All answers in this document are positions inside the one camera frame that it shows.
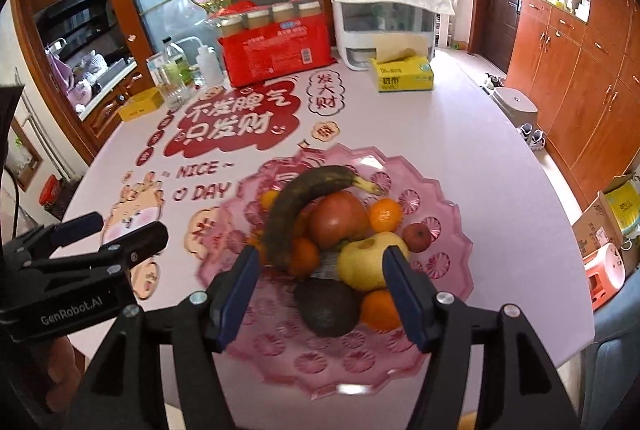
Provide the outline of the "person left hand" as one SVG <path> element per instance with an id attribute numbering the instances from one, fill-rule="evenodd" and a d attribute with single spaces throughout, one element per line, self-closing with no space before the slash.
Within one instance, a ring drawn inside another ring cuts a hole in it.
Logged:
<path id="1" fill-rule="evenodd" d="M 55 339 L 47 351 L 47 373 L 53 386 L 47 393 L 47 406 L 55 413 L 69 407 L 81 382 L 81 371 L 76 365 L 75 349 L 70 339 Z"/>

